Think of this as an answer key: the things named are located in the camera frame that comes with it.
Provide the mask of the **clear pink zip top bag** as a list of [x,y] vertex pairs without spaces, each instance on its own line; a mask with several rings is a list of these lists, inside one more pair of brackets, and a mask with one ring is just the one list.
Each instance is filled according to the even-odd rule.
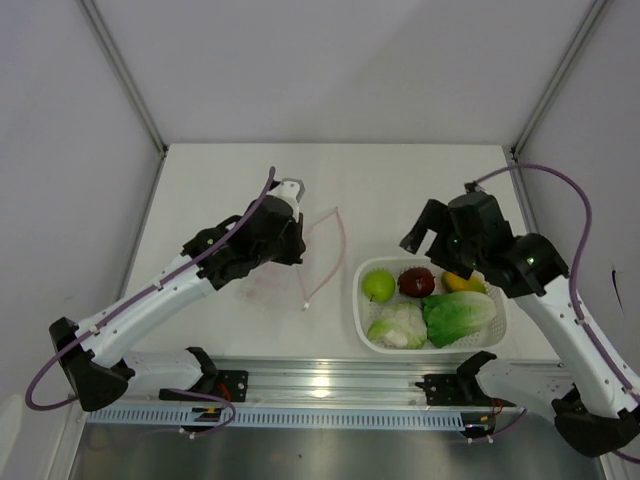
[[344,263],[347,240],[339,208],[306,217],[302,238],[306,251],[300,264],[259,267],[240,282],[237,298],[263,313],[308,310]]

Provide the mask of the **green lettuce leaf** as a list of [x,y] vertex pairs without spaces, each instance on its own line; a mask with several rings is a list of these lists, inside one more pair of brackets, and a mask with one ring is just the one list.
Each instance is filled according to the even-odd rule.
[[477,292],[432,295],[421,304],[427,338],[437,348],[478,333],[496,316],[494,301]]

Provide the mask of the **pale green cabbage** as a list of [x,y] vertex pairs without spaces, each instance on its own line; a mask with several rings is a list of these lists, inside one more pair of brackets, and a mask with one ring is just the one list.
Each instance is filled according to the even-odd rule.
[[374,318],[366,337],[385,348],[419,350],[427,341],[427,325],[419,307],[403,302],[384,307]]

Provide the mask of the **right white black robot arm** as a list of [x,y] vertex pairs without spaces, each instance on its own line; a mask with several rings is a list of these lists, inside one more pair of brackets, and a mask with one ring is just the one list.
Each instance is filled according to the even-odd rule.
[[639,435],[639,377],[606,340],[569,290],[569,269],[545,237],[516,236],[497,200],[466,193],[447,204],[429,200],[400,246],[416,253],[427,232],[431,262],[462,278],[480,273],[538,326],[570,373],[554,387],[526,368],[481,351],[457,369],[456,389],[468,403],[505,400],[552,423],[578,453],[594,458]]

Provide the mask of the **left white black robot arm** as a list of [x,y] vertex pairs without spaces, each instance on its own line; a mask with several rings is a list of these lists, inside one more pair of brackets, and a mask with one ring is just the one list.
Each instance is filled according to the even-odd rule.
[[80,322],[62,317],[50,325],[59,364],[84,411],[105,408],[126,394],[204,400],[217,393],[219,371],[202,348],[143,353],[132,347],[181,309],[265,263],[301,263],[306,246],[295,197],[268,194],[247,212],[240,227],[234,215],[200,231],[138,293]]

